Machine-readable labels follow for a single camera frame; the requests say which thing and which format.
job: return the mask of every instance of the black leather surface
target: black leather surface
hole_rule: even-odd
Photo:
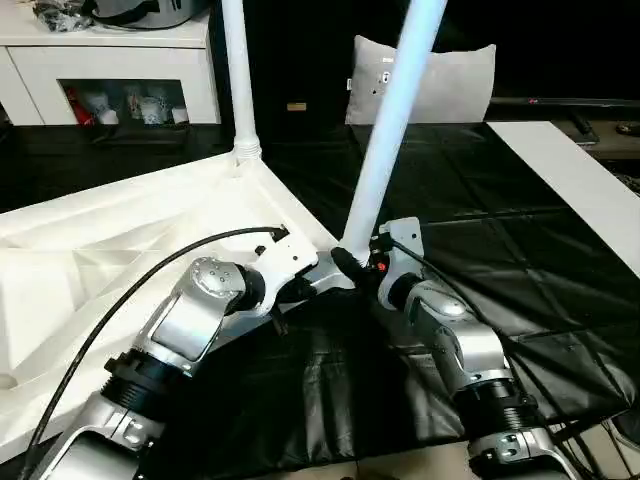
[[[224,149],[206,127],[99,141],[77,132],[10,132],[2,211]],[[336,236],[367,135],[345,127],[264,145],[272,170]],[[457,272],[556,397],[562,413],[521,372],[545,415],[588,421],[633,403],[640,281],[488,127],[410,127],[381,220],[410,215],[427,256]],[[401,317],[333,291],[287,322],[286,336],[267,324],[208,359],[144,462],[149,478],[249,477],[463,436]]]

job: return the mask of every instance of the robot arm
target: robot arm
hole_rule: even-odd
[[[315,265],[315,249],[289,234],[250,265],[196,259],[136,337],[105,368],[111,378],[93,393],[31,476],[34,480],[129,480],[138,455],[160,437],[174,394],[195,374],[224,319],[242,312],[254,328],[280,289]]]
[[[422,253],[415,218],[388,222],[380,234],[413,241]],[[474,473],[482,479],[579,479],[540,423],[535,399],[514,381],[494,330],[444,279],[416,273],[417,262],[411,265],[398,249],[389,253],[393,280],[380,284],[378,299],[404,312],[416,337],[431,350],[469,439]]]

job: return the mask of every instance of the white pole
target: white pole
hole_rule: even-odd
[[[402,27],[389,88],[376,117],[340,241],[363,263],[369,258],[369,239],[446,4],[447,0],[412,0]]]
[[[238,163],[242,163],[245,160],[260,158],[261,153],[253,117],[253,95],[242,0],[222,0],[222,13],[236,127],[234,152]]]

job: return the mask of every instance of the white cabinet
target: white cabinet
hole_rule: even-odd
[[[179,80],[191,123],[218,123],[213,70],[204,49],[10,47],[46,125],[75,124],[60,80]]]
[[[0,0],[0,103],[15,125],[76,124],[61,82],[88,80],[175,80],[191,123],[220,121],[208,14],[166,30],[51,33],[27,5]]]
[[[0,104],[14,125],[43,124],[5,47],[0,47]]]

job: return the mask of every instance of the gray pillow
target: gray pillow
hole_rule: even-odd
[[[396,49],[355,38],[356,66],[346,123],[373,124],[393,74]],[[496,46],[432,53],[410,123],[481,122],[493,91]]]

